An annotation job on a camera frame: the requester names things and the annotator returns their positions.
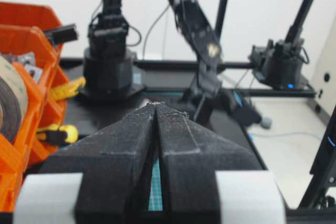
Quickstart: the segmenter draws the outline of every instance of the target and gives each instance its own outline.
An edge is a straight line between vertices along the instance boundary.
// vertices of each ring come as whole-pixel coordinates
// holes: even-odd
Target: tape roll
[[[28,107],[26,86],[13,66],[0,56],[0,133],[11,143]]]

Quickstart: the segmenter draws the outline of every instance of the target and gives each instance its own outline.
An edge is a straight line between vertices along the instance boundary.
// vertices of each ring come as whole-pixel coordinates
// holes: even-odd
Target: black cylindrical base
[[[93,58],[89,48],[85,50],[84,77],[86,86],[80,93],[93,101],[125,101],[144,89],[133,84],[132,52],[126,50],[123,58],[109,60]]]
[[[84,53],[86,87],[93,90],[120,90],[132,84],[132,58],[129,51],[120,59],[93,58],[89,48]]]

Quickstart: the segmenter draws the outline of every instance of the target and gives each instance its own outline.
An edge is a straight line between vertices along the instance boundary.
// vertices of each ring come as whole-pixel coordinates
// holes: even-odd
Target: black connector
[[[49,29],[44,34],[53,46],[78,39],[75,24]]]

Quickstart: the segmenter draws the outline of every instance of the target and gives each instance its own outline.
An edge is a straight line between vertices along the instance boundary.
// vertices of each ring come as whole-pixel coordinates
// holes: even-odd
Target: green cutting mat
[[[162,211],[162,195],[159,160],[153,165],[151,194],[148,211]]]

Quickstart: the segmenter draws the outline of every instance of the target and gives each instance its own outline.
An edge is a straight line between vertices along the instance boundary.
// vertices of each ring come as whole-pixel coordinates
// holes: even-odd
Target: white wall
[[[64,24],[75,22],[80,32],[77,42],[67,44],[63,56],[82,56],[87,46],[87,25],[100,0],[1,0],[50,5]],[[225,60],[247,59],[253,44],[266,45],[268,38],[284,38],[302,0],[229,0],[221,43]],[[215,24],[219,0],[199,0],[212,25]],[[130,24],[145,34],[167,0],[123,0],[123,12]],[[315,0],[304,25],[302,36],[311,58],[303,73],[311,78],[336,14],[336,0]],[[129,42],[137,39],[130,34]],[[135,48],[142,50],[142,44]],[[171,10],[151,34],[147,52],[165,59],[195,59],[184,39],[176,32]],[[240,71],[228,71],[237,79]]]

